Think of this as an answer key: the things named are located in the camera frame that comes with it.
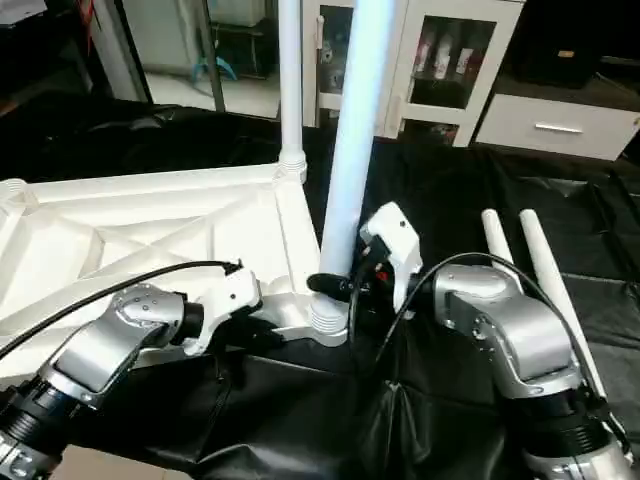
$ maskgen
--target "drawer handle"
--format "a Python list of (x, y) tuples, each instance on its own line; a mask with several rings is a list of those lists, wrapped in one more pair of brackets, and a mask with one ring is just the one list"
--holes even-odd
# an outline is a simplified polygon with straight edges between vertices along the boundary
[(548, 130), (550, 132), (560, 133), (573, 133), (574, 135), (582, 135), (582, 130), (579, 128), (560, 127), (558, 125), (549, 125), (547, 123), (536, 123), (538, 130)]

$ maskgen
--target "glass door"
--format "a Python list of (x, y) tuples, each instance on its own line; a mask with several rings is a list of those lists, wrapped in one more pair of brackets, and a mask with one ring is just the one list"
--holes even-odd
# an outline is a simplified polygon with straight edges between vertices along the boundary
[(467, 108), (495, 25), (426, 17), (411, 73), (409, 103)]
[(153, 102), (277, 118), (276, 3), (122, 0)]
[(500, 0), (411, 0), (386, 135), (425, 122), (444, 143), (466, 146), (521, 9)]

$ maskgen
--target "white cylindrical tube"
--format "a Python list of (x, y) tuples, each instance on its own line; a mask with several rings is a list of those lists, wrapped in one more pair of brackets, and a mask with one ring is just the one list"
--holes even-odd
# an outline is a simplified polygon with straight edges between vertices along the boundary
[(278, 166), (281, 174), (297, 176), (304, 182), (307, 160), (302, 149), (301, 28), (300, 0), (279, 0), (282, 149), (278, 157)]
[(571, 298), (562, 280), (562, 275), (553, 257), (551, 247), (547, 242), (547, 237), (544, 234), (544, 230), (542, 230), (542, 225), (540, 225), (538, 215), (533, 210), (523, 210), (520, 212), (520, 221), (540, 288), (544, 290), (551, 301), (558, 307), (567, 321), (569, 328), (571, 328), (573, 337), (581, 350), (578, 359), (586, 364), (582, 367), (587, 370), (586, 373), (590, 377), (587, 380), (589, 380), (589, 383), (592, 383), (592, 387), (598, 395), (605, 397), (604, 385), (602, 384), (602, 380), (600, 380), (600, 375), (591, 356), (587, 339), (582, 332), (578, 316), (571, 303)]
[[(321, 272), (347, 275), (351, 269), (394, 4), (394, 0), (357, 0), (354, 9), (322, 236)], [(324, 334), (340, 332), (346, 325), (344, 305), (323, 295), (314, 298), (311, 317), (314, 328)]]
[[(500, 216), (495, 210), (488, 208), (482, 212), (482, 226), (484, 227), (484, 235), (487, 239), (487, 246), (489, 252), (500, 258), (504, 258), (506, 261), (513, 263), (513, 257), (511, 256), (511, 250), (509, 250), (509, 244), (507, 243), (507, 237), (504, 235), (502, 229), (502, 223), (500, 223)], [(518, 284), (518, 289), (522, 292), (522, 286), (520, 285), (520, 279), (518, 275), (503, 267), (499, 263), (493, 264), (494, 268), (502, 270), (510, 277), (512, 277)]]

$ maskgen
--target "glass cabinet door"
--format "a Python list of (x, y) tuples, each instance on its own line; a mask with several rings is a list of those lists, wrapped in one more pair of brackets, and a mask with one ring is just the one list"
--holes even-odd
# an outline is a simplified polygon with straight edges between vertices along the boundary
[(385, 136), (415, 120), (468, 145), (521, 10), (518, 1), (410, 0)]
[(322, 49), (318, 55), (318, 87), (321, 93), (342, 94), (353, 9), (321, 5)]
[(478, 78), (495, 22), (426, 17), (408, 101), (464, 109)]

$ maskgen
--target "white cabinet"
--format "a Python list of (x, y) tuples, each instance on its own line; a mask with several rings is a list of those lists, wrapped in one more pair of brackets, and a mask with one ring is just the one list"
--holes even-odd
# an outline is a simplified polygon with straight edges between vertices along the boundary
[[(355, 0), (303, 1), (304, 123), (339, 110)], [(523, 3), (398, 0), (376, 133), (432, 126), (467, 146), (487, 101)]]
[(477, 141), (613, 161), (639, 128), (630, 110), (498, 94)]
[[(317, 126), (319, 109), (340, 110), (353, 7), (356, 0), (302, 1), (303, 122)], [(376, 121), (376, 135), (384, 135), (387, 107), (408, 0), (396, 0), (395, 24), (387, 72)]]

